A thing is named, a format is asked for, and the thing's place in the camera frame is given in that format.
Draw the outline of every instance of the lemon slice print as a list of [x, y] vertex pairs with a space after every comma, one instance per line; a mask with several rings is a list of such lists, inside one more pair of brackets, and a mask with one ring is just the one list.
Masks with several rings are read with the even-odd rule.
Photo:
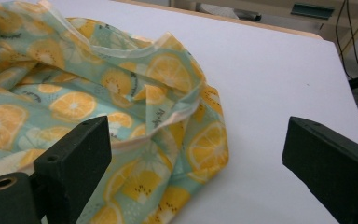
[[228, 161], [226, 129], [219, 121], [204, 128], [186, 152], [193, 171], [224, 166]]
[[133, 165], [134, 162], [125, 164], [123, 167], [121, 167], [111, 175], [111, 177], [106, 183], [103, 192], [103, 199], [106, 202], [111, 202], [113, 200], [117, 191], [121, 188], [121, 186], [124, 184], [128, 176], [130, 175]]
[[220, 105], [219, 93], [217, 92], [217, 89], [207, 85], [201, 92], [201, 98], [214, 111], [216, 111], [220, 115], [223, 115], [223, 110], [222, 106]]
[[66, 93], [50, 105], [56, 119], [79, 121], [90, 115], [97, 103], [89, 94], [80, 91]]
[[191, 179], [201, 183], [206, 184], [213, 176], [215, 176], [221, 170], [221, 167], [212, 167], [205, 170], [198, 170], [191, 173], [188, 173], [187, 176]]
[[94, 34], [95, 24], [97, 21], [84, 18], [71, 18], [68, 19], [69, 22], [87, 39], [90, 39]]
[[41, 7], [40, 5], [30, 4], [26, 2], [13, 2], [14, 6], [16, 6], [16, 9], [19, 9], [25, 13], [31, 13], [40, 15], [48, 11], [46, 7]]
[[202, 81], [205, 81], [205, 75], [202, 72], [199, 64], [192, 58], [191, 59], [191, 67], [193, 68], [194, 74]]
[[181, 148], [185, 137], [185, 124], [183, 121], [171, 124], [169, 130], [178, 148]]
[[165, 49], [184, 50], [183, 45], [172, 35], [161, 45]]
[[118, 203], [104, 205], [89, 222], [90, 224], [124, 223], [123, 215]]
[[175, 54], [157, 55], [149, 64], [146, 75], [180, 91], [188, 92], [193, 87], [190, 74]]
[[168, 186], [158, 204], [156, 212], [150, 215], [144, 221], [144, 224], [169, 223], [189, 199], [190, 193], [187, 190]]
[[18, 105], [0, 105], [0, 149], [11, 150], [20, 127], [28, 118], [28, 111]]
[[130, 175], [125, 182], [122, 192], [134, 201], [145, 204], [161, 181], [153, 171], [143, 170], [138, 175]]
[[63, 126], [53, 126], [43, 130], [31, 128], [20, 137], [18, 147], [21, 150], [48, 149], [70, 131], [69, 128]]
[[194, 112], [194, 114], [192, 115], [192, 117], [193, 117], [197, 122], [202, 122], [202, 119], [203, 119], [204, 116], [205, 116], [205, 112], [206, 112], [205, 105], [199, 104], [199, 107], [198, 107], [197, 110]]

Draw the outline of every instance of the crumpled cloth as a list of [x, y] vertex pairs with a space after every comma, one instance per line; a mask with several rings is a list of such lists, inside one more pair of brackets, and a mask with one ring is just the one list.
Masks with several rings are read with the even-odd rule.
[[0, 4], [0, 175], [103, 115], [113, 159], [79, 223], [168, 223], [227, 164], [217, 90], [172, 35]]

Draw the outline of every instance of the orange slice print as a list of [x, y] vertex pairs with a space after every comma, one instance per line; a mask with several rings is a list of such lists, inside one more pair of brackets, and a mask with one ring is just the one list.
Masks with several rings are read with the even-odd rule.
[[148, 105], [160, 105], [164, 102], [167, 95], [167, 89], [147, 85], [145, 84], [144, 88], [141, 89], [134, 97], [134, 100], [144, 100]]
[[110, 99], [112, 100], [113, 105], [116, 105], [121, 108], [128, 108], [133, 106], [133, 102], [127, 100], [126, 98], [117, 93], [110, 92]]
[[52, 85], [52, 84], [39, 84], [37, 89], [43, 93], [54, 93], [54, 92], [60, 91], [62, 89], [62, 87]]
[[28, 111], [17, 105], [0, 105], [0, 149], [11, 150], [20, 127], [28, 118]]
[[45, 149], [37, 149], [37, 148], [30, 149], [29, 151], [27, 151], [24, 157], [22, 157], [19, 163], [19, 167], [21, 168], [34, 162], [34, 160], [38, 158], [40, 155], [42, 155], [45, 151], [46, 151]]
[[132, 117], [123, 112], [115, 112], [107, 116], [109, 122], [115, 122], [122, 127], [130, 128], [132, 126]]
[[75, 78], [77, 78], [77, 76], [72, 73], [62, 72], [59, 75], [57, 75], [56, 77], [54, 77], [51, 81], [52, 82], [68, 82]]
[[97, 103], [89, 94], [80, 91], [66, 93], [50, 105], [56, 119], [79, 121], [90, 115]]
[[71, 129], [67, 127], [55, 126], [40, 131], [37, 137], [45, 141], [58, 141], [61, 138], [63, 138], [66, 134], [68, 134], [70, 131]]
[[137, 126], [133, 132], [130, 135], [130, 138], [135, 138], [135, 137], [139, 137], [139, 136], [144, 136], [146, 134], [146, 125], [145, 124], [140, 124], [139, 126]]

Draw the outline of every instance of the white table surface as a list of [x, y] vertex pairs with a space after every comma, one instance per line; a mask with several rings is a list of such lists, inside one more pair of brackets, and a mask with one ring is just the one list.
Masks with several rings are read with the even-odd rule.
[[173, 223], [337, 223], [282, 165], [290, 116], [358, 143], [358, 110], [333, 43], [107, 0], [51, 2], [65, 17], [136, 35], [171, 32], [219, 90], [230, 162]]

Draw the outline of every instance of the black cable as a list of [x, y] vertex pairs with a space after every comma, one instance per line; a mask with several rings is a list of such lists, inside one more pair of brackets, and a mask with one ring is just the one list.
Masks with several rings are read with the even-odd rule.
[[338, 44], [338, 48], [339, 48], [339, 55], [341, 56], [342, 66], [344, 67], [345, 74], [350, 79], [353, 79], [353, 77], [351, 77], [347, 72], [347, 67], [345, 65], [345, 60], [344, 60], [344, 55], [343, 55], [343, 52], [342, 52], [342, 47], [341, 47], [341, 44], [339, 43], [339, 37], [338, 37], [339, 20], [341, 19], [342, 11], [344, 10], [346, 1], [347, 0], [344, 0], [344, 2], [342, 3], [341, 9], [339, 10], [339, 13], [338, 13], [337, 22], [336, 22], [336, 40], [337, 40], [337, 44]]
[[353, 28], [352, 28], [352, 25], [351, 25], [350, 1], [346, 0], [345, 2], [346, 2], [346, 6], [347, 6], [348, 22], [350, 23], [351, 41], [352, 41], [352, 44], [353, 44], [354, 57], [356, 59], [356, 63], [357, 63], [357, 66], [358, 66], [356, 43], [354, 41]]

